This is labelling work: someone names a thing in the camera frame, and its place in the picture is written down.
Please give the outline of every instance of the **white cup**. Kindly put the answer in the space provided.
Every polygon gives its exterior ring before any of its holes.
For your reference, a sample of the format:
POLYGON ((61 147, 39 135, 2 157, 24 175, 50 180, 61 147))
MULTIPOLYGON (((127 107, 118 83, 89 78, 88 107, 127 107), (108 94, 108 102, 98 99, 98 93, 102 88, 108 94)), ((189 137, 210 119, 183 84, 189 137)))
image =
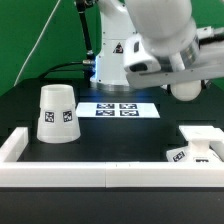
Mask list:
POLYGON ((37 138, 46 143, 66 143, 80 137, 72 86, 47 85, 41 89, 37 138))

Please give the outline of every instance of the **green background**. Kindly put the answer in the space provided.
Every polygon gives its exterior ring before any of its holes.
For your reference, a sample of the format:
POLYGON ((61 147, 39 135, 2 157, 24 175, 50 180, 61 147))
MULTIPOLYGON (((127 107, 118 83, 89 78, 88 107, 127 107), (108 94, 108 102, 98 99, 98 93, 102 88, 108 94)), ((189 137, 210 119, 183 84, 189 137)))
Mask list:
MULTIPOLYGON (((0 0, 0 95, 13 87, 15 79, 57 0, 0 0)), ((193 16, 199 27, 224 26, 221 0, 192 0, 193 16)), ((89 9, 87 20, 93 49, 100 51, 100 17, 97 6, 89 9)), ((34 78, 48 68, 85 58, 85 46, 74 0, 62 0, 40 44, 29 60, 22 78, 34 78)), ((82 77, 70 73, 69 77, 82 77)), ((224 81, 215 82, 224 87, 224 81)))

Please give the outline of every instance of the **black table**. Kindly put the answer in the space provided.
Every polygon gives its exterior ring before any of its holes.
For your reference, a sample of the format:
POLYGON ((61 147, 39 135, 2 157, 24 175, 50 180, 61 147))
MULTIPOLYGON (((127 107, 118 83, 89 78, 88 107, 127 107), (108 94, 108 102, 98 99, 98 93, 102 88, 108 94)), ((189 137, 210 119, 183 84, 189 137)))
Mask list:
MULTIPOLYGON (((224 127, 224 92, 211 85, 192 102, 160 88, 111 93, 82 80, 25 80, 0 97, 1 144, 16 127, 29 127, 30 143, 18 162, 166 161, 165 152, 186 145, 179 125, 224 127), (76 102, 154 103, 160 119, 80 118, 75 142, 36 139, 40 90, 47 84, 74 87, 76 102)), ((222 188, 1 188, 2 223, 223 223, 222 188)))

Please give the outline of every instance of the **robot logo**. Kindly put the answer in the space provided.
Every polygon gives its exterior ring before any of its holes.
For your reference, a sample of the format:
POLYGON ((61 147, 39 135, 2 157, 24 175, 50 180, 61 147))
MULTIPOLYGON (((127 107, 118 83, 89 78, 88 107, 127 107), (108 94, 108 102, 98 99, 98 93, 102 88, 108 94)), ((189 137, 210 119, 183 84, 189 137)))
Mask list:
POLYGON ((118 45, 116 46, 114 52, 114 54, 123 54, 124 53, 124 49, 121 46, 121 43, 118 43, 118 45))

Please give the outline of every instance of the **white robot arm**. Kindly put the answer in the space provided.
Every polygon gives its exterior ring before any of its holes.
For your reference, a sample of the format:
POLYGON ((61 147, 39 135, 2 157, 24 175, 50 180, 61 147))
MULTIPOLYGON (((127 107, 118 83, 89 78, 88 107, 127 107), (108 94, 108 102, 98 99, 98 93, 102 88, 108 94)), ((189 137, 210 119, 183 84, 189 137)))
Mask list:
POLYGON ((96 74, 91 86, 110 91, 129 91, 123 68, 123 48, 136 30, 127 8, 118 0, 99 0, 101 18, 101 51, 96 56, 96 74))
POLYGON ((124 68, 132 87, 169 84, 176 98, 188 101, 199 95, 201 80, 224 76, 224 42, 199 46, 199 39, 214 32, 197 30, 190 0, 125 3, 138 32, 124 49, 124 68))

